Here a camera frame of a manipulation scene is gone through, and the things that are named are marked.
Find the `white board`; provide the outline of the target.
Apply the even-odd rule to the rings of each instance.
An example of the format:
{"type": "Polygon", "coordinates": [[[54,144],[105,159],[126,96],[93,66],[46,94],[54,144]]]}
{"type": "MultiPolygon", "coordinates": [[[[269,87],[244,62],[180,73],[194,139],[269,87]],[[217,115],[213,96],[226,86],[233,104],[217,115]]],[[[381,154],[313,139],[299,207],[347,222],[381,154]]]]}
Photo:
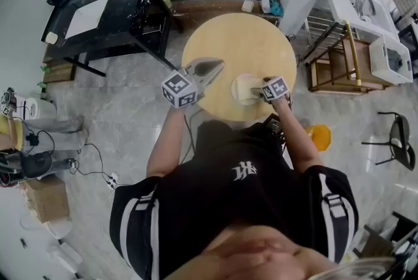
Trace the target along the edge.
{"type": "Polygon", "coordinates": [[[107,3],[108,0],[97,0],[78,8],[69,24],[65,39],[97,28],[107,3]]]}

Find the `round wooden side table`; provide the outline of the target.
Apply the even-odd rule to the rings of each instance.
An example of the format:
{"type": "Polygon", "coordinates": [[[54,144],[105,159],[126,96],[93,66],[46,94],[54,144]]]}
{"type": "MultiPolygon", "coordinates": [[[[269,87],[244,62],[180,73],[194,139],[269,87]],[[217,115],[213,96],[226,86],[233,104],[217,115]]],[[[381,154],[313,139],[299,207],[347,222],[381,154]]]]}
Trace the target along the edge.
{"type": "Polygon", "coordinates": [[[274,111],[264,101],[249,106],[236,101],[231,86],[237,77],[281,76],[292,89],[297,76],[295,53],[286,36],[267,20],[246,13],[216,16],[196,29],[184,48],[182,65],[200,57],[222,59],[224,68],[198,105],[227,121],[254,121],[274,111]]]}

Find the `white sink unit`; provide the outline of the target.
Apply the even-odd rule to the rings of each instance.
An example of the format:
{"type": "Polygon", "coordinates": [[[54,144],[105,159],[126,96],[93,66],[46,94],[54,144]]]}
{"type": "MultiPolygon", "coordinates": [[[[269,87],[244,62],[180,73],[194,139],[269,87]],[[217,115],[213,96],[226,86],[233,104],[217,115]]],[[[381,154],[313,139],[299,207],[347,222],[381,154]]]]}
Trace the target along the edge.
{"type": "Polygon", "coordinates": [[[327,0],[336,22],[349,24],[361,31],[399,40],[398,31],[384,0],[327,0]]]}

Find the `person's right forearm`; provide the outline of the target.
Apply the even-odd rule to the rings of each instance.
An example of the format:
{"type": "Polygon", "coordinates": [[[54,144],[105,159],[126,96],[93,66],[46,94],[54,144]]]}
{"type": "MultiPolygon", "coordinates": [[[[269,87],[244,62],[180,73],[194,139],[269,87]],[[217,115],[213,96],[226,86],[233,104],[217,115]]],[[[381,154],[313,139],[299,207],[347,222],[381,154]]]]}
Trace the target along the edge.
{"type": "Polygon", "coordinates": [[[296,119],[285,97],[271,101],[281,122],[293,168],[303,173],[313,166],[322,166],[319,152],[302,125],[296,119]]]}

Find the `white power strip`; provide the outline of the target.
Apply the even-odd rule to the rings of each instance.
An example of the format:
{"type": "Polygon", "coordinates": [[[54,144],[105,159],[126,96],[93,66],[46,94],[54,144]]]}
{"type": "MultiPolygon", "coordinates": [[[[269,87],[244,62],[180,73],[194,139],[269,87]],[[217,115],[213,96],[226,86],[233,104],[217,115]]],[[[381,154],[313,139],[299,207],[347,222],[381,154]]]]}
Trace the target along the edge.
{"type": "Polygon", "coordinates": [[[106,174],[104,173],[107,186],[110,190],[115,190],[118,186],[118,175],[116,173],[106,174]]]}

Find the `wooden crate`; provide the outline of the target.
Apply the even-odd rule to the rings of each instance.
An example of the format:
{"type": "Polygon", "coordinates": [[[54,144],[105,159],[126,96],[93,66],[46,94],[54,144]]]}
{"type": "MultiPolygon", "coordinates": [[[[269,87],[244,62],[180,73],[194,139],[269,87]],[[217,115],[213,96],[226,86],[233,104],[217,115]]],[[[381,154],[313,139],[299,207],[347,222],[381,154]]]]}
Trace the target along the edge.
{"type": "Polygon", "coordinates": [[[75,65],[60,61],[50,61],[41,67],[41,70],[44,73],[43,82],[45,84],[71,82],[76,74],[75,65]]]}

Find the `black bag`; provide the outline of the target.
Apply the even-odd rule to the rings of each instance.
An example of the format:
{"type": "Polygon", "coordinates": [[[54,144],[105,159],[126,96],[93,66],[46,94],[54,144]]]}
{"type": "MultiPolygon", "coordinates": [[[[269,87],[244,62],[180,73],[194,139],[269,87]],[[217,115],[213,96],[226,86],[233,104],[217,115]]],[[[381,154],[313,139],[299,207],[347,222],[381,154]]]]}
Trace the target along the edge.
{"type": "Polygon", "coordinates": [[[24,155],[19,151],[0,151],[0,187],[13,187],[22,181],[45,175],[52,167],[48,153],[24,155]]]}

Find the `person's black T-shirt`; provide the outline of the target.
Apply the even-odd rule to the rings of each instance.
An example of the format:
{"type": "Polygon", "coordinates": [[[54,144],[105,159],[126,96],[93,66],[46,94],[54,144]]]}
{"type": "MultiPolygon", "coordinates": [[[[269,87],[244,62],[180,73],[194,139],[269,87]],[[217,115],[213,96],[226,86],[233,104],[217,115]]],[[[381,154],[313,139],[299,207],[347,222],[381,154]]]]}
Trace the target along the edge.
{"type": "Polygon", "coordinates": [[[261,128],[202,124],[190,161],[116,189],[110,239],[143,280],[163,280],[236,222],[271,226],[341,261],[359,225],[347,176],[325,166],[296,172],[261,128]]]}

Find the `black waist device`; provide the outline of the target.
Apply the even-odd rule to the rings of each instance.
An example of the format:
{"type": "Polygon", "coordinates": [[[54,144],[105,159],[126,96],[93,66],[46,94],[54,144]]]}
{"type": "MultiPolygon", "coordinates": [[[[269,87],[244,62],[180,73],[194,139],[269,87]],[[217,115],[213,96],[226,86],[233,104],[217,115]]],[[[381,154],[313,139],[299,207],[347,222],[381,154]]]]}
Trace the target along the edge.
{"type": "Polygon", "coordinates": [[[276,114],[270,114],[262,123],[261,134],[265,137],[284,139],[280,119],[276,114]]]}

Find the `brown cardboard box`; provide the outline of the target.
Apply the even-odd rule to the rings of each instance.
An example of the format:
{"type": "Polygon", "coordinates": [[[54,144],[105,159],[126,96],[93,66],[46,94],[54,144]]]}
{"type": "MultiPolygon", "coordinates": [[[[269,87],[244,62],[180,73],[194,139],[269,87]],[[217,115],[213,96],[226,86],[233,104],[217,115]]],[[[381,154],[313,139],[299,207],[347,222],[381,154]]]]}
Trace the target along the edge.
{"type": "Polygon", "coordinates": [[[41,223],[56,221],[70,214],[63,180],[55,175],[27,180],[23,184],[29,209],[41,223]]]}

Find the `dark wooden chair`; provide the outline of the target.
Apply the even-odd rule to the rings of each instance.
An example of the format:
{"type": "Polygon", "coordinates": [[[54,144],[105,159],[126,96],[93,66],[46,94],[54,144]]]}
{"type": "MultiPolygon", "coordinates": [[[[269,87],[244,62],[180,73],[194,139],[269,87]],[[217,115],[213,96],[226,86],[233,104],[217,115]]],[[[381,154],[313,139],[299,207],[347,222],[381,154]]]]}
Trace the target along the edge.
{"type": "Polygon", "coordinates": [[[388,257],[397,252],[404,252],[418,234],[418,223],[394,211],[388,219],[392,227],[381,233],[364,225],[366,239],[353,249],[359,258],[388,257]]]}

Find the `wooden shelf cart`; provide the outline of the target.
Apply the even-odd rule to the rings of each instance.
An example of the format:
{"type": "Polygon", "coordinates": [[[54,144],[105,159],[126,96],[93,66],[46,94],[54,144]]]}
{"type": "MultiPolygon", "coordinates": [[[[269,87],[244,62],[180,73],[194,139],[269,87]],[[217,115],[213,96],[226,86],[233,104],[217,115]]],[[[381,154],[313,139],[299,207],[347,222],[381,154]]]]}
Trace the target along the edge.
{"type": "Polygon", "coordinates": [[[310,44],[303,57],[309,91],[364,95],[393,86],[372,75],[370,44],[358,38],[347,20],[339,23],[331,13],[313,9],[304,25],[310,44]]]}

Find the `yellow hexagonal stool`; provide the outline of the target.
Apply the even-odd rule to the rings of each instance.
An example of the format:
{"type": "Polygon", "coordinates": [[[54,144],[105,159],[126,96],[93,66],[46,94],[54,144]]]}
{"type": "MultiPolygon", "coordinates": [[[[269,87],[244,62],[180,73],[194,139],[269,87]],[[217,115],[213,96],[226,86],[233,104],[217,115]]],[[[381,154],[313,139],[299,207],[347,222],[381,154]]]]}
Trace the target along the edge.
{"type": "Polygon", "coordinates": [[[326,151],[332,142],[331,130],[326,125],[312,125],[305,129],[319,152],[326,151]]]}

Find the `person's left forearm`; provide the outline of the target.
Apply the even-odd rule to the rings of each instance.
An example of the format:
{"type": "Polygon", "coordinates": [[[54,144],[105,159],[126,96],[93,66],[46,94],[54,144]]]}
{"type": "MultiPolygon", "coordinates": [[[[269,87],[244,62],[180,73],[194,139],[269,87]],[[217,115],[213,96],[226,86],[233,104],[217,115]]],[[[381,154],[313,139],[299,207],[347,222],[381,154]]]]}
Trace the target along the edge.
{"type": "Polygon", "coordinates": [[[146,167],[146,177],[164,177],[180,167],[191,166],[192,161],[180,164],[185,108],[170,107],[161,132],[152,149],[146,167]]]}

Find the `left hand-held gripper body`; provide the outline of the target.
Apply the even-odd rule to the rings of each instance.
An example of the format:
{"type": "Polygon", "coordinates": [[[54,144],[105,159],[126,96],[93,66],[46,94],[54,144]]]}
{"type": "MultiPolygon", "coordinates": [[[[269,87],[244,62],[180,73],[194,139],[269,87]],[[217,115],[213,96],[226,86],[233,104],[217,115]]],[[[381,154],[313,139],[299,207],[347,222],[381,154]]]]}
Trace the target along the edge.
{"type": "Polygon", "coordinates": [[[204,97],[206,71],[192,65],[172,71],[162,82],[162,94],[174,108],[195,104],[204,97]]]}

